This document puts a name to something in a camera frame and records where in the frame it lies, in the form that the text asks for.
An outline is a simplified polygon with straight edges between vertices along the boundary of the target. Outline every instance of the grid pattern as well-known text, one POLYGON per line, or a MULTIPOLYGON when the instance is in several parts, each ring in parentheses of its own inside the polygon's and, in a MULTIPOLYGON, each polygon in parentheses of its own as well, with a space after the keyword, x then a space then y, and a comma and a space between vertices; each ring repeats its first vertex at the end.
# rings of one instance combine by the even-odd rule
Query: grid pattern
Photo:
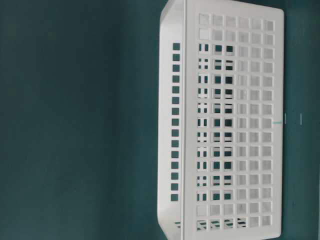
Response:
POLYGON ((198 16, 196 230, 272 225, 275 22, 198 16))
POLYGON ((171 178, 170 200, 180 200, 180 168, 181 168, 181 44, 172 43, 172 81, 171 81, 171 178))

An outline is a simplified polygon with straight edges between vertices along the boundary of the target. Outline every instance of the dark green wall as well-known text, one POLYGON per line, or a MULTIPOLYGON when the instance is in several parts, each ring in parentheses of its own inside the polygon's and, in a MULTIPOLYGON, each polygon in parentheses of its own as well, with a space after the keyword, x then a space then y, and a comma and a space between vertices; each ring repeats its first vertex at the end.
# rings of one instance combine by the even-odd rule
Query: dark green wall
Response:
MULTIPOLYGON (((247 2, 286 15, 279 239, 315 240, 320 2, 247 2)), ((165 239, 156 215, 165 3, 0 1, 0 240, 165 239)))

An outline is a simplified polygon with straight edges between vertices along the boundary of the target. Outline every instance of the white plastic basket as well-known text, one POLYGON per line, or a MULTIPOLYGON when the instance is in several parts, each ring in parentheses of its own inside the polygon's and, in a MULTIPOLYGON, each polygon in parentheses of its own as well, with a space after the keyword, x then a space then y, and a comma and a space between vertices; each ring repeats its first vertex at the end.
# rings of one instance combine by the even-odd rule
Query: white plastic basket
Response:
POLYGON ((283 11, 169 0, 160 22, 161 228, 170 240, 278 237, 283 11))

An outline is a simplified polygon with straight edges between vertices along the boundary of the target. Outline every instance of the white plastic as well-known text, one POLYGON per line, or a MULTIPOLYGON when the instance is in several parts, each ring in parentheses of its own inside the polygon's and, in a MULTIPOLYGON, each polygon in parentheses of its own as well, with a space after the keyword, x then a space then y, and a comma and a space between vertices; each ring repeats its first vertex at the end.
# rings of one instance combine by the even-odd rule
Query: white plastic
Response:
POLYGON ((159 58, 158 221, 170 240, 281 234, 284 13, 169 0, 159 58))

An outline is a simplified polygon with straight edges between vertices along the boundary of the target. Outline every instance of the square hole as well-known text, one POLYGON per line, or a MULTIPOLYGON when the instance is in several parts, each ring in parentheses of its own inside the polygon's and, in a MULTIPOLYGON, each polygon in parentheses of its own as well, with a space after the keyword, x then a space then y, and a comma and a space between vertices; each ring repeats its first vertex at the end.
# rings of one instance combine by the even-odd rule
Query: square hole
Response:
POLYGON ((210 16, 208 14, 199 14, 199 23, 202 25, 210 24, 210 16))
POLYGON ((196 171, 197 172, 206 172, 207 171, 207 161, 197 161, 196 162, 196 171))
POLYGON ((250 132, 250 143, 258 143, 259 142, 259 132, 250 132))
POLYGON ((222 30, 213 29, 213 40, 222 41, 222 30))
POLYGON ((212 21, 214 26, 222 26, 223 20, 223 16, 213 15, 212 21))
POLYGON ((238 114, 247 114, 247 104, 238 103, 238 114))
POLYGON ((196 206, 196 215, 198 217, 207 216, 207 206, 196 206))
POLYGON ((237 184, 238 185, 246 185, 247 184, 247 176, 246 175, 238 175, 237 176, 237 184))
POLYGON ((271 225, 271 216, 262 216, 262 226, 271 225))
POLYGON ((225 51, 226 56, 234 56, 235 55, 235 47, 234 46, 226 46, 226 51, 225 51))
POLYGON ((228 218, 224 220, 224 229, 233 229, 234 228, 234 219, 233 218, 228 218))
POLYGON ((234 42, 236 40, 236 32, 226 30, 225 31, 225 40, 230 41, 230 42, 234 42))
POLYGON ((274 50, 272 48, 265 48, 263 57, 265 59, 274 59, 274 50))
POLYGON ((232 147, 231 146, 224 147, 224 156, 225 157, 232 157, 232 147))
POLYGON ((196 221, 196 230, 198 232, 207 230, 207 221, 205 220, 197 220, 196 221))
POLYGON ((271 118, 263 118, 262 119, 262 128, 270 129, 272 127, 272 119, 271 118))
POLYGON ((259 198, 259 188, 250 189, 250 199, 258 199, 259 198))
POLYGON ((259 76, 251 76, 250 86, 251 87, 260 87, 260 77, 259 76))
POLYGON ((245 203, 238 203, 236 205, 236 213, 239 215, 247 213, 247 204, 245 203))
POLYGON ((233 99, 234 98, 234 92, 232 89, 225 89, 224 90, 224 98, 225 99, 233 99))
POLYGON ((245 89, 238 89, 238 100, 247 100, 248 92, 245 89))
POLYGON ((238 157, 246 157, 247 156, 247 147, 246 146, 238 146, 237 147, 237 156, 238 157))
POLYGON ((264 35, 264 44, 265 45, 274 45, 275 44, 275 36, 271 34, 264 35))
POLYGON ((250 203, 250 213, 251 214, 259 213, 259 203, 258 202, 250 203))
POLYGON ((274 22, 273 21, 268 21, 268 20, 265 20, 264 21, 264 29, 266 31, 274 31, 274 22))
POLYGON ((171 202, 177 202, 178 200, 178 194, 171 194, 171 202))
POLYGON ((262 105, 262 114, 263 115, 271 115, 272 114, 272 105, 271 104, 263 104, 262 105))
POLYGON ((221 113, 221 104, 220 103, 213 103, 212 106, 213 106, 213 111, 212 111, 213 113, 215 113, 215 114, 221 113))
POLYGON ((206 187, 206 186, 208 186, 207 176, 197 176, 196 177, 196 186, 197 187, 206 187))
POLYGON ((252 19, 252 29, 261 30, 262 29, 262 21, 261 19, 252 19))
POLYGON ((234 205, 233 204, 224 204, 224 215, 232 215, 234 214, 234 205))
POLYGON ((200 28, 199 29, 199 39, 203 39, 203 40, 209 40, 210 38, 210 30, 209 29, 204 29, 204 28, 200 28))
POLYGON ((232 185, 232 176, 231 175, 225 175, 224 176, 224 185, 229 186, 232 185))
POLYGON ((242 29, 248 29, 249 28, 249 18, 239 17, 239 27, 242 29))
POLYGON ((245 160, 238 160, 238 171, 246 171, 247 170, 247 162, 245 160))
POLYGON ((219 143, 220 142, 220 132, 212 132, 211 133, 211 142, 219 143))
POLYGON ((231 103, 224 104, 224 113, 225 114, 232 114, 233 112, 233 105, 231 103))
POLYGON ((210 206, 210 215, 211 216, 216 216, 216 215, 220 215, 221 209, 220 209, 220 205, 219 204, 215 204, 215 205, 211 205, 210 206))
POLYGON ((264 76, 263 77, 263 86, 264 87, 272 87, 273 86, 272 76, 264 76))
POLYGON ((226 26, 227 27, 236 27, 236 18, 234 16, 227 16, 226 17, 226 26))
POLYGON ((262 36, 260 33, 251 33, 251 42, 253 44, 261 44, 262 43, 262 36))
POLYGON ((238 128, 240 129, 246 129, 247 128, 247 119, 238 117, 238 128))
POLYGON ((262 203, 262 212, 263 213, 269 213, 271 212, 272 209, 271 209, 271 202, 268 201, 268 202, 263 202, 262 203))
POLYGON ((171 180, 178 180, 179 179, 179 173, 178 172, 172 172, 171 173, 171 180))
POLYGON ((232 171, 232 161, 225 161, 224 162, 224 171, 232 171))
POLYGON ((212 197, 213 201, 219 201, 220 200, 220 191, 219 190, 211 191, 211 197, 212 197))
POLYGON ((272 147, 271 146, 262 146, 262 156, 271 157, 272 156, 272 147))
POLYGON ((220 118, 212 118, 212 127, 220 128, 220 118))
POLYGON ((232 200, 233 199, 233 190, 224 190, 224 200, 232 200))
POLYGON ((220 74, 213 75, 213 84, 221 84, 221 75, 220 74))
POLYGON ((259 147, 250 146, 250 157, 258 157, 258 156, 259 156, 259 147))
POLYGON ((260 100, 260 91, 259 90, 250 90, 250 100, 253 100, 253 101, 260 100))
POLYGON ((198 75, 198 83, 199 84, 207 84, 208 83, 208 74, 199 73, 199 75, 198 75))
POLYGON ((179 51, 180 50, 180 43, 174 43, 172 48, 174 51, 179 51))
POLYGON ((232 119, 231 118, 225 118, 224 119, 224 127, 225 128, 232 128, 232 119))
POLYGON ((249 33, 248 32, 239 32, 239 42, 240 43, 248 43, 249 42, 249 33))
POLYGON ((219 146, 212 146, 212 157, 220 157, 220 147, 219 146))
POLYGON ((272 161, 271 160, 263 160, 262 161, 262 170, 263 171, 272 170, 272 161))
POLYGON ((239 57, 247 58, 249 56, 249 48, 247 46, 239 46, 239 57))
POLYGON ((250 128, 251 129, 259 128, 259 118, 250 118, 250 128))
POLYGON ((250 104, 250 114, 260 114, 260 105, 250 104))
POLYGON ((232 138, 232 132, 225 132, 224 133, 224 142, 225 143, 230 143, 232 142, 233 138, 232 138))
POLYGON ((250 228, 259 227, 259 217, 258 216, 251 216, 249 221, 250 221, 250 228))
POLYGON ((212 231, 220 229, 220 220, 210 220, 210 229, 212 231))
POLYGON ((261 58, 261 48, 252 47, 251 48, 251 57, 253 57, 253 58, 261 58))
POLYGON ((272 175, 271 174, 262 174, 262 184, 271 184, 272 175))
POLYGON ((248 72, 248 61, 239 60, 239 62, 238 62, 238 70, 240 72, 248 72))
POLYGON ((212 176, 211 181, 212 186, 220 186, 220 176, 212 176))
POLYGON ((246 132, 238 132, 238 142, 246 143, 247 142, 247 133, 246 132))
POLYGON ((214 46, 214 54, 222 55, 222 45, 213 45, 214 46))
POLYGON ((218 172, 220 171, 220 162, 219 161, 213 161, 211 163, 211 171, 212 172, 218 172))
POLYGON ((250 160, 249 166, 250 166, 250 171, 258 171, 259 170, 259 161, 250 160))
POLYGON ((257 185, 259 184, 259 175, 258 174, 252 174, 249 177, 249 183, 250 185, 257 185))
POLYGON ((242 229, 247 227, 247 218, 246 217, 238 217, 237 218, 237 228, 242 229))
POLYGON ((225 70, 227 70, 227 71, 234 70, 234 61, 226 60, 225 61, 225 70))
POLYGON ((266 74, 272 74, 274 72, 274 64, 272 62, 265 62, 263 64, 263 71, 266 74))
POLYGON ((263 199, 269 199, 272 196, 272 190, 270 187, 268 188, 262 188, 262 198, 263 199))
POLYGON ((207 192, 206 191, 197 191, 196 192, 196 200, 197 200, 197 202, 207 201, 207 192))
POLYGON ((221 70, 222 69, 222 61, 220 59, 214 60, 213 69, 215 69, 215 70, 221 70))
POLYGON ((208 119, 206 117, 198 117, 198 128, 207 128, 208 119))
POLYGON ((247 76, 238 75, 238 85, 239 86, 247 86, 247 76))
POLYGON ((258 61, 252 61, 251 62, 251 71, 254 73, 260 73, 261 72, 261 63, 258 61))

